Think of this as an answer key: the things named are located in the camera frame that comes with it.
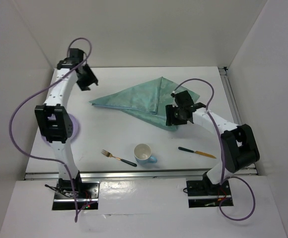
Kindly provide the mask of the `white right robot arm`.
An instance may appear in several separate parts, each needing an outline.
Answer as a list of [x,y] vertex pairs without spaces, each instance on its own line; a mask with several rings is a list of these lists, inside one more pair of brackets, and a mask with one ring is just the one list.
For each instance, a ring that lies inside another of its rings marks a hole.
[[219,139],[221,161],[206,172],[206,179],[202,182],[206,194],[214,194],[226,178],[260,159],[249,125],[229,122],[201,103],[187,107],[167,105],[165,110],[167,126],[190,122],[203,127]]

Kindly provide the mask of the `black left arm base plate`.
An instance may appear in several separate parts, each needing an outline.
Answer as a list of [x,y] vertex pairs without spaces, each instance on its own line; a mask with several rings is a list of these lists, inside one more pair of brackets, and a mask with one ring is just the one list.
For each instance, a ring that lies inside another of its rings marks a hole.
[[[74,197],[71,187],[60,189],[59,185],[45,187],[54,191],[53,211],[75,210]],[[97,210],[100,182],[86,182],[82,184],[80,191],[75,191],[78,210]]]

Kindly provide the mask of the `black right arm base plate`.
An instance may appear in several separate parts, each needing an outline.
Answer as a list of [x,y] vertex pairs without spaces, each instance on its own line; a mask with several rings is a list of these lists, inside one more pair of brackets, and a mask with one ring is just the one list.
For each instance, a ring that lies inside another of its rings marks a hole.
[[206,190],[201,180],[188,180],[183,192],[188,195],[189,208],[233,206],[230,185],[225,181],[213,189]]

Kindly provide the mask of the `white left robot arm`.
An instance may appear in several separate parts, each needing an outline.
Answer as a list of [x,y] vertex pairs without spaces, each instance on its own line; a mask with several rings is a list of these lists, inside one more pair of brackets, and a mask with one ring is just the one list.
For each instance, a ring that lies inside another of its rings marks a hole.
[[98,84],[98,79],[83,63],[83,56],[69,56],[59,61],[57,78],[60,82],[54,86],[44,104],[35,107],[35,116],[41,135],[49,142],[60,163],[59,186],[65,187],[70,197],[77,198],[83,192],[83,185],[73,159],[71,136],[74,126],[66,108],[75,84],[81,91],[89,91],[91,84]]

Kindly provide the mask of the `teal green cloth napkin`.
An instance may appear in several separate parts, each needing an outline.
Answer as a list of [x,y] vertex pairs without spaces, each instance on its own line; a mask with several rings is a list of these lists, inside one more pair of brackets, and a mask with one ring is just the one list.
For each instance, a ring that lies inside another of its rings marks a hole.
[[165,106],[173,103],[170,94],[177,86],[177,83],[160,77],[90,103],[95,107],[120,110],[167,131],[176,131],[178,126],[166,126]]

